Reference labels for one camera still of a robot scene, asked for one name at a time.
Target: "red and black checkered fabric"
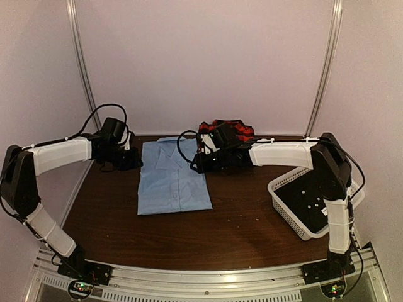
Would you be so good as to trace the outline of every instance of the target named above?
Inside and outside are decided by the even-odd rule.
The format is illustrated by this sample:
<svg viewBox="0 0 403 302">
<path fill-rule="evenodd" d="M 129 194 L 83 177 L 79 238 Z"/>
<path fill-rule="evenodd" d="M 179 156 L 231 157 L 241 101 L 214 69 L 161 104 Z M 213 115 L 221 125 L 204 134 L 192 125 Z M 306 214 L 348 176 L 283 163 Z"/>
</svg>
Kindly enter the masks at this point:
<svg viewBox="0 0 403 302">
<path fill-rule="evenodd" d="M 205 121 L 199 126 L 200 134 L 207 134 L 211 130 L 215 129 L 222 123 L 230 124 L 235 128 L 238 132 L 237 136 L 242 142 L 246 142 L 254 138 L 254 130 L 252 126 L 246 126 L 241 120 L 232 120 L 232 121 L 224 121 L 224 120 L 214 120 L 212 124 L 208 124 Z"/>
</svg>

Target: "vertical metal rail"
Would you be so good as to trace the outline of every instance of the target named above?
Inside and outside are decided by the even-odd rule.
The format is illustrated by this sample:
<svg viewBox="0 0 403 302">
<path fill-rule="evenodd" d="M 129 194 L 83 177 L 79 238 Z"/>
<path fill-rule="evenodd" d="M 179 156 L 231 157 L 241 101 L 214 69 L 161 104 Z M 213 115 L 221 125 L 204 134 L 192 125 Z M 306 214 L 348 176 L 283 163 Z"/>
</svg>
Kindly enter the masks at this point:
<svg viewBox="0 0 403 302">
<path fill-rule="evenodd" d="M 329 40 L 327 41 L 327 49 L 325 53 L 321 79 L 319 81 L 319 85 L 316 92 L 315 104 L 314 107 L 312 108 L 307 131 L 305 132 L 306 137 L 309 137 L 312 134 L 312 130 L 315 126 L 317 116 L 321 108 L 327 82 L 329 80 L 330 69 L 333 62 L 334 53 L 336 51 L 336 46 L 339 40 L 341 17 L 343 14 L 342 6 L 343 6 L 343 0 L 334 0 L 333 16 L 330 25 Z"/>
<path fill-rule="evenodd" d="M 89 110 L 92 112 L 95 110 L 96 105 L 95 105 L 95 101 L 94 101 L 93 91 L 91 89 L 91 84 L 89 82 L 87 66 L 86 66 L 86 62 L 84 59 L 84 53 L 82 51 L 80 31 L 79 31 L 77 13 L 76 13 L 76 2 L 75 2 L 75 0 L 66 0 L 66 5 L 67 5 L 67 13 L 69 16 L 69 21 L 70 21 L 70 28 L 71 28 L 72 38 L 73 38 L 74 50 L 76 51 L 77 64 L 78 64 L 79 71 L 80 71 L 80 78 L 81 78 L 82 86 L 84 88 L 84 92 L 86 95 Z M 93 115 L 93 121 L 94 121 L 94 124 L 95 124 L 95 127 L 97 128 L 97 130 L 100 130 L 101 129 L 101 120 L 99 118 L 98 112 Z"/>
</svg>

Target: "wood grain surface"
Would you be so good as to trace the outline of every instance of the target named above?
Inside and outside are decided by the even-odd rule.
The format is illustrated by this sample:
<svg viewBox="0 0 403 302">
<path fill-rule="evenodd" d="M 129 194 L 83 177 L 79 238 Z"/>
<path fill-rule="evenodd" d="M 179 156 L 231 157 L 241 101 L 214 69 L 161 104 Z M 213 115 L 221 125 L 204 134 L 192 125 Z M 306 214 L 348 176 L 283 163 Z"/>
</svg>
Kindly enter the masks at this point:
<svg viewBox="0 0 403 302">
<path fill-rule="evenodd" d="M 135 146 L 158 137 L 136 137 Z M 156 269 L 271 267 L 326 257 L 328 236 L 302 241 L 274 210 L 268 183 L 289 167 L 207 174 L 212 210 L 137 216 L 140 169 L 94 164 L 64 230 L 89 260 Z"/>
</svg>

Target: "metal frame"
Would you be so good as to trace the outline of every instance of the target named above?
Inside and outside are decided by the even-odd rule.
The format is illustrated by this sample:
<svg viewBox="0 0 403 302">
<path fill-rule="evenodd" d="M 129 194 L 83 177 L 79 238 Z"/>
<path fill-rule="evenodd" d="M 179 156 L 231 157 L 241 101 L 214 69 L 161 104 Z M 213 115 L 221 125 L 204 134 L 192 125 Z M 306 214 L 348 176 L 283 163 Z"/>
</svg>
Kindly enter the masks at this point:
<svg viewBox="0 0 403 302">
<path fill-rule="evenodd" d="M 70 21 L 70 28 L 73 38 L 74 50 L 76 51 L 77 64 L 80 71 L 80 78 L 82 82 L 82 86 L 84 88 L 84 92 L 86 95 L 87 103 L 90 112 L 93 112 L 96 108 L 94 101 L 93 90 L 91 89 L 91 83 L 89 82 L 88 70 L 86 66 L 86 61 L 84 59 L 84 52 L 82 50 L 81 45 L 81 37 L 79 31 L 79 25 L 77 20 L 76 13 L 76 1 L 75 0 L 66 0 L 67 5 L 67 13 Z M 99 118 L 98 112 L 95 112 L 93 115 L 93 121 L 97 130 L 101 129 L 101 119 Z"/>
<path fill-rule="evenodd" d="M 319 114 L 319 110 L 321 108 L 327 82 L 330 76 L 330 69 L 333 62 L 334 53 L 336 51 L 336 47 L 339 40 L 342 15 L 343 15 L 343 0 L 334 0 L 333 15 L 329 32 L 329 40 L 327 41 L 326 54 L 323 63 L 321 79 L 319 81 L 319 85 L 316 92 L 314 107 L 312 108 L 307 131 L 305 132 L 306 137 L 311 136 L 312 130 L 314 129 Z"/>
<path fill-rule="evenodd" d="M 371 248 L 361 251 L 364 272 L 370 273 L 378 302 L 389 302 L 389 294 L 380 267 Z M 50 262 L 53 253 L 41 249 L 35 260 L 24 301 L 37 301 L 42 284 L 66 290 L 70 279 L 57 274 L 57 267 Z M 358 275 L 361 262 L 352 254 Z M 301 265 L 269 267 L 264 269 L 243 269 L 233 271 L 166 271 L 139 267 L 113 267 L 109 286 L 98 286 L 92 297 L 102 301 L 155 301 L 155 302 L 262 302 L 301 301 L 302 289 L 317 287 L 317 283 L 305 285 Z"/>
</svg>

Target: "folded shirt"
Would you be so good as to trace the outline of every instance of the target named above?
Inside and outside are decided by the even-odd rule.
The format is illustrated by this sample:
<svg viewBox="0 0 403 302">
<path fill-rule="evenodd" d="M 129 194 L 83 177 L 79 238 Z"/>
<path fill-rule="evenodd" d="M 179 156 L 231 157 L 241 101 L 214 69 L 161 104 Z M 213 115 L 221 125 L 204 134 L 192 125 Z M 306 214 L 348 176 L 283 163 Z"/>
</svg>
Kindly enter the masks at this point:
<svg viewBox="0 0 403 302">
<path fill-rule="evenodd" d="M 138 215 L 212 209 L 204 174 L 190 169 L 180 155 L 177 137 L 143 144 Z M 193 159 L 196 139 L 181 139 L 182 153 Z"/>
</svg>

